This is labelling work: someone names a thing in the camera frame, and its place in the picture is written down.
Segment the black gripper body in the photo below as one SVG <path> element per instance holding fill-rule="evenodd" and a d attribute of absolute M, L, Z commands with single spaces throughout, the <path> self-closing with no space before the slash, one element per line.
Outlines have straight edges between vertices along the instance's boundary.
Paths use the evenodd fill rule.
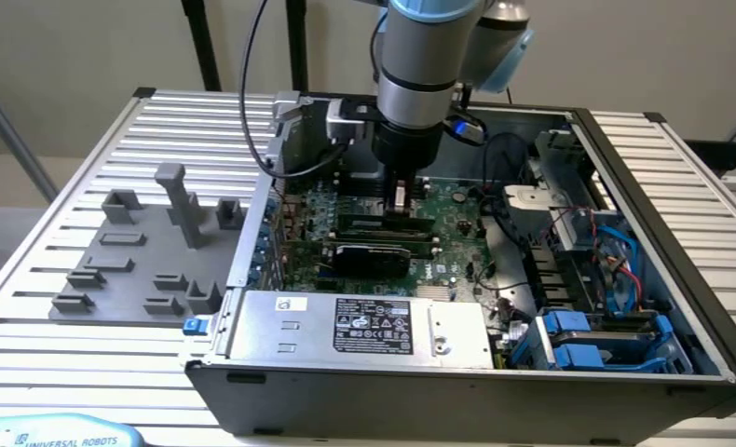
<path fill-rule="evenodd" d="M 440 124 L 408 129 L 389 122 L 375 125 L 371 152 L 396 180 L 407 180 L 428 167 L 437 155 Z"/>

